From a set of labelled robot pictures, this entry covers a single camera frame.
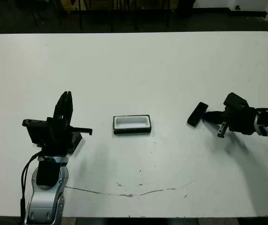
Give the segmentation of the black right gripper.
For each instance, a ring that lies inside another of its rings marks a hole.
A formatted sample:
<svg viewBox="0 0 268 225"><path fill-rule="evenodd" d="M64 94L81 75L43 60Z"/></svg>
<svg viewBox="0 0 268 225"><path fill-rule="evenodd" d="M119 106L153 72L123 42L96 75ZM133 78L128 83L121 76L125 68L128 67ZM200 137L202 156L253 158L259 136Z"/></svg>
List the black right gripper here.
<svg viewBox="0 0 268 225"><path fill-rule="evenodd" d="M227 129L244 135L253 134L256 115L257 110L254 107L245 107L240 110L226 107L224 111L206 112L202 119L207 122L221 122L217 136L223 138Z"/></svg>

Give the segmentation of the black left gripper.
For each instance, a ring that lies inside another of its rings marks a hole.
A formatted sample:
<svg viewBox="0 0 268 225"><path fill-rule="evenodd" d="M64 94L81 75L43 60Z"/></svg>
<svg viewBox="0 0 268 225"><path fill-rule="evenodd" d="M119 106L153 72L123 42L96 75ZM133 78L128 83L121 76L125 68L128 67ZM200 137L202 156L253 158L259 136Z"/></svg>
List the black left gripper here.
<svg viewBox="0 0 268 225"><path fill-rule="evenodd" d="M74 152L82 136L81 133L92 135L92 128L73 127L70 121L73 113L71 91L67 92L67 118L64 115L64 101L66 92L63 92L55 106L54 118L46 119L46 136L43 138L42 152L45 155L67 155Z"/></svg>

